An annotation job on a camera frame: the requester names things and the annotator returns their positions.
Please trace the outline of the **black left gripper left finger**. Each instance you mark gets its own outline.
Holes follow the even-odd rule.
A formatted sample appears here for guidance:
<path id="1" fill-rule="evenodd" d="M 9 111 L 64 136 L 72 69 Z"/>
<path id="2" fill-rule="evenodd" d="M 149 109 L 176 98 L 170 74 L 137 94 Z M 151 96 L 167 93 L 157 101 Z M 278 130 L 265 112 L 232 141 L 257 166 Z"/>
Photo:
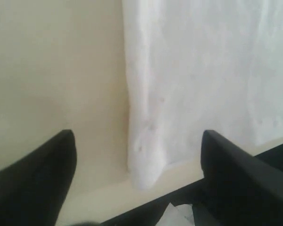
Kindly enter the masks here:
<path id="1" fill-rule="evenodd" d="M 74 133 L 62 130 L 0 170 L 0 226 L 53 226 L 77 164 Z"/>

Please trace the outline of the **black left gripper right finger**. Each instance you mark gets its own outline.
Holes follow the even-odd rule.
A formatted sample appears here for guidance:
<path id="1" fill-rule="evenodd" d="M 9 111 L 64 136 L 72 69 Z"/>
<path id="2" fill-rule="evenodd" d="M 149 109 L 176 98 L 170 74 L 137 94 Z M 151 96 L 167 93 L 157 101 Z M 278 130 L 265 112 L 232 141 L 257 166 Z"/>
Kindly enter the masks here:
<path id="1" fill-rule="evenodd" d="M 283 144 L 252 156 L 216 131 L 201 142 L 207 208 L 223 226 L 283 226 Z"/>

